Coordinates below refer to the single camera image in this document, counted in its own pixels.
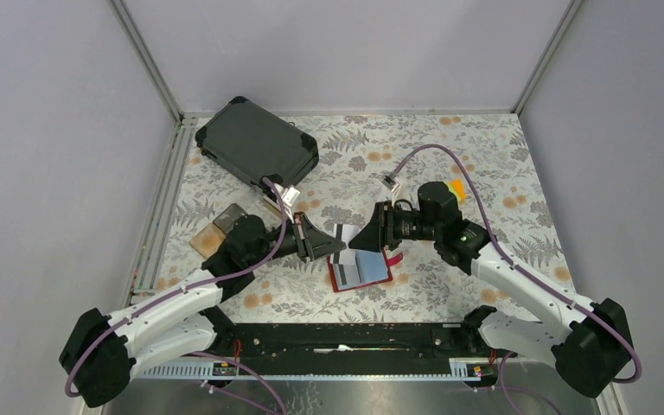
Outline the red leather card holder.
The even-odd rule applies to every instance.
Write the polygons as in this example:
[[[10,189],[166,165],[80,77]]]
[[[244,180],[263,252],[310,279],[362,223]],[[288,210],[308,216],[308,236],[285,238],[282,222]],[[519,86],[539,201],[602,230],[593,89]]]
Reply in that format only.
[[[334,275],[332,274],[332,263],[330,262],[331,256],[327,258],[330,280],[334,292],[351,291],[374,284],[390,282],[393,280],[392,268],[395,265],[398,265],[404,257],[403,253],[398,253],[388,258],[385,252],[356,251],[356,262],[353,265],[356,265],[359,270],[361,285],[349,290],[337,289]]]

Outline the white credit card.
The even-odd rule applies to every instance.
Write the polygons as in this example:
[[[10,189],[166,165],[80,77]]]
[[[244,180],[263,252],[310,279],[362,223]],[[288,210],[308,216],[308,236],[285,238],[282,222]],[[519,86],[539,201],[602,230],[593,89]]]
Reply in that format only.
[[[356,265],[332,264],[331,266],[338,290],[349,290],[361,285],[361,277]]]
[[[360,227],[348,224],[334,224],[333,226],[335,237],[345,244],[345,248],[333,254],[330,262],[339,265],[352,265],[356,262],[355,249],[348,246],[349,242],[359,233]]]

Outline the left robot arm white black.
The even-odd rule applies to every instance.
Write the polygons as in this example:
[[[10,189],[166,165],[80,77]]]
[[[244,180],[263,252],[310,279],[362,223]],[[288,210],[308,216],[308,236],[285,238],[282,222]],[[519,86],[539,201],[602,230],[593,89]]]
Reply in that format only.
[[[234,334],[203,310],[243,291],[254,271],[274,259],[316,260],[346,247],[303,212],[273,230],[257,215],[238,218],[216,252],[174,287],[121,310],[93,308],[79,317],[59,356],[65,394],[94,408],[116,398],[144,369],[195,351],[225,354]]]

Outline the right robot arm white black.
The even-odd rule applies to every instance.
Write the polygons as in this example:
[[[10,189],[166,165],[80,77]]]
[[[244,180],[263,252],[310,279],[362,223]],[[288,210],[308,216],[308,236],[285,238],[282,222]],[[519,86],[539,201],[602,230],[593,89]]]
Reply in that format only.
[[[461,334],[469,354],[482,356],[494,348],[540,361],[588,398],[599,396],[632,360],[629,323],[619,303],[594,302],[517,261],[485,227],[463,218],[453,185],[423,184],[418,207],[409,210],[393,201],[376,203],[348,247],[381,252],[404,240],[433,242],[445,263],[505,291],[534,315],[526,321],[489,306],[470,312]]]

